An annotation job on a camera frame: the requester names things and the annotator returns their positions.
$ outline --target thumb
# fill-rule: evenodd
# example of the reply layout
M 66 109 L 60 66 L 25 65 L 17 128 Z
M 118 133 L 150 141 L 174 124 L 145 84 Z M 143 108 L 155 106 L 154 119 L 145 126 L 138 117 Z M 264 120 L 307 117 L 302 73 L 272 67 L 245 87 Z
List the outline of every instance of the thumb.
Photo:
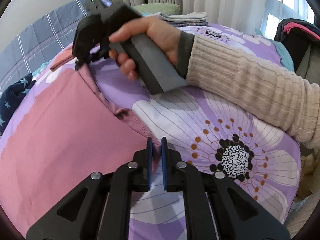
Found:
M 127 41 L 134 35 L 146 33 L 154 21 L 153 17 L 142 17 L 125 23 L 119 30 L 109 36 L 110 42 Z

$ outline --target sweater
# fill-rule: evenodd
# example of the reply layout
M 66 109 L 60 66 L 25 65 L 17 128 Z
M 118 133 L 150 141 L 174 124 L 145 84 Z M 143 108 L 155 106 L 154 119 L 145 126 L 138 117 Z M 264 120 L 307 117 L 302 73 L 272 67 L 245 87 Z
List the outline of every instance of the sweater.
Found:
M 177 71 L 182 67 L 178 63 Z M 286 68 L 196 35 L 186 81 L 281 128 L 308 148 L 320 145 L 319 86 Z

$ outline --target finger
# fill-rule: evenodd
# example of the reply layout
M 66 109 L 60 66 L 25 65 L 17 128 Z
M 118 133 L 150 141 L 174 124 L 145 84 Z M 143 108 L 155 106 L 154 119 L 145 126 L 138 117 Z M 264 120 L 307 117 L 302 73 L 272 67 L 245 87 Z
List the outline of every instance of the finger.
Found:
M 125 23 L 119 30 L 109 36 L 110 42 L 126 41 L 130 37 L 139 33 L 145 33 L 155 19 L 153 17 L 143 17 Z
M 130 71 L 135 70 L 136 64 L 133 59 L 129 58 L 125 63 L 123 63 L 120 67 L 120 71 L 123 75 L 128 75 Z
M 118 57 L 118 53 L 116 52 L 115 49 L 111 49 L 109 51 L 109 57 L 111 57 L 112 59 L 116 60 L 116 58 Z
M 129 74 L 127 75 L 128 79 L 130 81 L 134 81 L 138 79 L 138 73 L 136 71 L 130 71 Z
M 122 65 L 123 63 L 125 63 L 127 60 L 129 59 L 128 54 L 126 54 L 125 52 L 121 52 L 118 55 L 117 61 L 120 65 Z

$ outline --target silver screw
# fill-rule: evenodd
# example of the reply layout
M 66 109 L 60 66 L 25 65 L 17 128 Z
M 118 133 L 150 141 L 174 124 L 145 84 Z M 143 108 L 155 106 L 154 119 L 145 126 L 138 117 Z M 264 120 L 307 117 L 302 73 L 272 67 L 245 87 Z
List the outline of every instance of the silver screw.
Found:
M 217 178 L 217 179 L 223 179 L 225 177 L 225 174 L 222 172 L 222 171 L 217 171 L 214 176 Z
M 100 172 L 93 172 L 90 175 L 91 179 L 100 179 L 101 178 L 101 173 Z
M 180 169 L 183 169 L 187 166 L 187 163 L 185 162 L 177 162 L 177 167 Z
M 130 169 L 135 169 L 135 168 L 138 168 L 138 164 L 136 162 L 129 162 L 128 167 Z

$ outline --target black and white flower center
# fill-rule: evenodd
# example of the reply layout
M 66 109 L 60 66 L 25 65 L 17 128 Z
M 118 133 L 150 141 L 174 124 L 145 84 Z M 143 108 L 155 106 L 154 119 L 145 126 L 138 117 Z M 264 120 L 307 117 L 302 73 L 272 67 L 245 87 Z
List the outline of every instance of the black and white flower center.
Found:
M 221 164 L 230 177 L 236 178 L 248 170 L 249 153 L 240 145 L 229 146 L 222 154 Z

